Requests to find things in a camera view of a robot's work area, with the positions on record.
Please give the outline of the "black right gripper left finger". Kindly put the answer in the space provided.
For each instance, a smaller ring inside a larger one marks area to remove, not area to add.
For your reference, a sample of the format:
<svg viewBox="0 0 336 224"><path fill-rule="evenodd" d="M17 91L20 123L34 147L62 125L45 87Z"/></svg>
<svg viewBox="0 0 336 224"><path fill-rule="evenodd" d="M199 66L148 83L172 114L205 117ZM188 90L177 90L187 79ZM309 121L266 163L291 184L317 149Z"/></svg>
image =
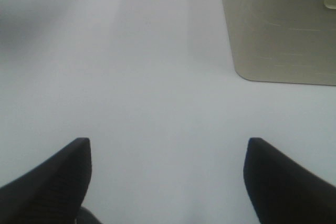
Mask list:
<svg viewBox="0 0 336 224"><path fill-rule="evenodd" d="M78 223L92 174L88 138L77 138L1 187L1 223Z"/></svg>

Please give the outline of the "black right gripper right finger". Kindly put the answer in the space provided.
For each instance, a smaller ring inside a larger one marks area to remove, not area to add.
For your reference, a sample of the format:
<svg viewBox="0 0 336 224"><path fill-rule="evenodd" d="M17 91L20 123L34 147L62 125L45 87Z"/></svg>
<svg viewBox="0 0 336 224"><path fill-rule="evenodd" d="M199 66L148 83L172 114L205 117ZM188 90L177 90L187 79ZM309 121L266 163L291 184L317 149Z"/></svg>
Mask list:
<svg viewBox="0 0 336 224"><path fill-rule="evenodd" d="M260 223L335 223L335 186L261 138L250 138L245 187Z"/></svg>

